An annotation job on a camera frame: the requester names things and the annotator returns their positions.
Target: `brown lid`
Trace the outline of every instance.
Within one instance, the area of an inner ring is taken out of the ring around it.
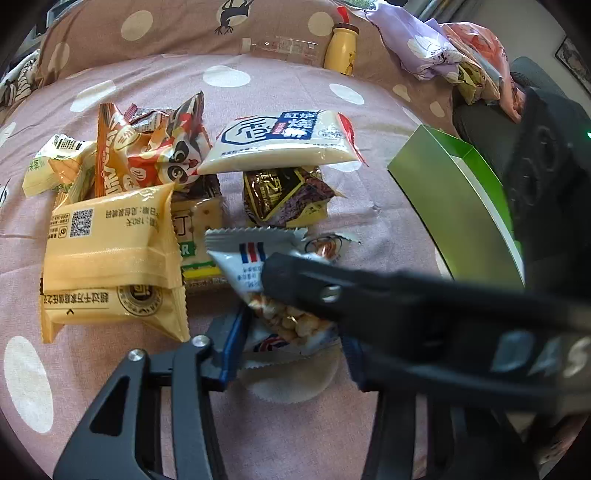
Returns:
[[[359,33],[359,28],[355,25],[351,25],[350,23],[335,23],[333,30],[335,28],[346,28],[347,30],[353,30],[355,33]]]

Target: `blue label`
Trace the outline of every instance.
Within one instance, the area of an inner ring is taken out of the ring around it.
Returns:
[[[248,145],[263,140],[309,140],[318,112],[292,111],[275,116],[257,116],[238,122],[222,134],[222,142]]]

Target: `yellow bottle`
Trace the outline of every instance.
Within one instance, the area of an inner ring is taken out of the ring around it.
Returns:
[[[349,14],[345,7],[338,7],[337,10],[343,18],[343,22],[337,23],[333,27],[333,37],[326,50],[326,57],[324,57],[324,68],[351,75],[359,29],[349,23]]]

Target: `silver bolt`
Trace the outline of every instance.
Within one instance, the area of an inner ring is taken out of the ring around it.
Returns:
[[[127,358],[132,362],[139,362],[145,354],[146,352],[144,352],[142,349],[135,348],[127,354]]]
[[[340,291],[340,285],[329,285],[320,290],[320,297],[326,303],[333,303],[339,299]]]
[[[209,345],[209,337],[206,335],[197,335],[196,337],[191,338],[191,343],[197,348],[204,348]]]

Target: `framed picture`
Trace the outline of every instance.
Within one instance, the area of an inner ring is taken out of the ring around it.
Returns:
[[[559,59],[570,73],[580,82],[587,93],[591,95],[591,72],[585,65],[577,47],[567,37],[556,51],[556,58]]]

